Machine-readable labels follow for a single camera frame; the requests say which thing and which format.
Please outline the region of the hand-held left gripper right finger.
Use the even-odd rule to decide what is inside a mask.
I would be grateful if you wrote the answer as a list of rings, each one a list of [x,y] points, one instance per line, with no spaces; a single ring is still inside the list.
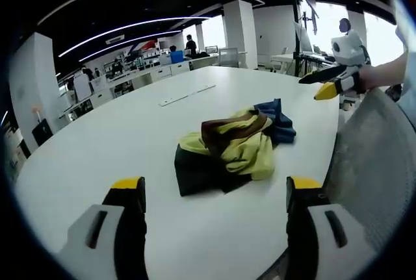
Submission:
[[[286,279],[357,279],[375,252],[364,227],[314,179],[288,176]]]

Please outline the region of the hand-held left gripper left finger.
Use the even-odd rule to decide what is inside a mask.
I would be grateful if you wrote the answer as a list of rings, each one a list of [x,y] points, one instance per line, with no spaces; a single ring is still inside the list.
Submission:
[[[75,279],[147,279],[144,177],[114,183],[68,229],[58,261]]]

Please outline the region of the person's right hand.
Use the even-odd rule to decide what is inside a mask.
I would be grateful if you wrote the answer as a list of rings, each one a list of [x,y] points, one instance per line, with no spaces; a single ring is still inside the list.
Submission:
[[[364,65],[359,69],[359,89],[365,93],[373,88],[382,86],[380,74],[376,67]]]

